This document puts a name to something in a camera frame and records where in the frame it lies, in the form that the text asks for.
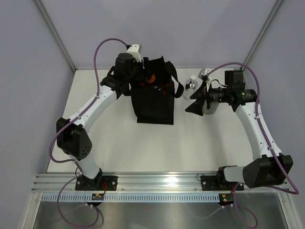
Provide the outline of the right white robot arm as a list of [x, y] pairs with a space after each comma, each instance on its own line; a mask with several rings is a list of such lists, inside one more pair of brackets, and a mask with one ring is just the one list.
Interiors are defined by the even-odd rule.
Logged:
[[186, 112], [211, 115], [220, 103], [229, 104], [244, 127], [253, 155], [253, 161], [244, 167], [220, 167], [214, 178], [216, 185], [227, 189], [236, 183], [249, 188], [283, 184], [292, 168], [292, 157], [284, 155], [274, 142], [264, 121], [257, 93], [245, 87], [243, 71], [225, 71], [224, 84], [218, 88], [212, 87], [209, 70], [202, 69], [198, 77], [202, 84], [191, 95], [194, 102]]

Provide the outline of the orange bottle blue cap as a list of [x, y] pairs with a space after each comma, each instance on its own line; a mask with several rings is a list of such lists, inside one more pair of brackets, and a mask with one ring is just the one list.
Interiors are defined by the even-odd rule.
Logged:
[[150, 78], [150, 79], [148, 79], [148, 80], [146, 80], [146, 83], [148, 83], [148, 84], [152, 84], [152, 83], [154, 83], [154, 82], [155, 82], [155, 80], [156, 80], [156, 77], [155, 77], [155, 75], [154, 75], [154, 74], [152, 74], [152, 75], [151, 75], [151, 78]]

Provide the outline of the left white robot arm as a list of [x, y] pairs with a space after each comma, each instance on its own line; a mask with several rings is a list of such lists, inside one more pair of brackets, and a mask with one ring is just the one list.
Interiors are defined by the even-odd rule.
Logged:
[[57, 121], [57, 147], [76, 163], [90, 189], [98, 190], [102, 186], [102, 170], [90, 155], [92, 142], [88, 133], [91, 127], [108, 106], [129, 93], [130, 83], [150, 78], [147, 57], [137, 60], [134, 54], [120, 53], [115, 65], [99, 82], [97, 94], [70, 118]]

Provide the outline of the grey-green pump bottle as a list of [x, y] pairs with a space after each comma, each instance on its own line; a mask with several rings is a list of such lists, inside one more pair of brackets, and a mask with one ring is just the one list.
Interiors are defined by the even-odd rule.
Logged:
[[219, 104], [218, 103], [210, 103], [210, 108], [207, 108], [207, 103], [203, 105], [203, 114], [204, 115], [212, 115], [216, 112]]

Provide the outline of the dark red Fairy bottle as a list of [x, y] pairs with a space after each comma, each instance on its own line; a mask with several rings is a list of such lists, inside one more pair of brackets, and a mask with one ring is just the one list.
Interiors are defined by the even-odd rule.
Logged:
[[163, 94], [167, 94], [167, 90], [169, 88], [169, 84], [165, 83], [165, 84], [161, 84], [161, 85], [156, 85], [154, 87], [157, 91], [163, 93]]

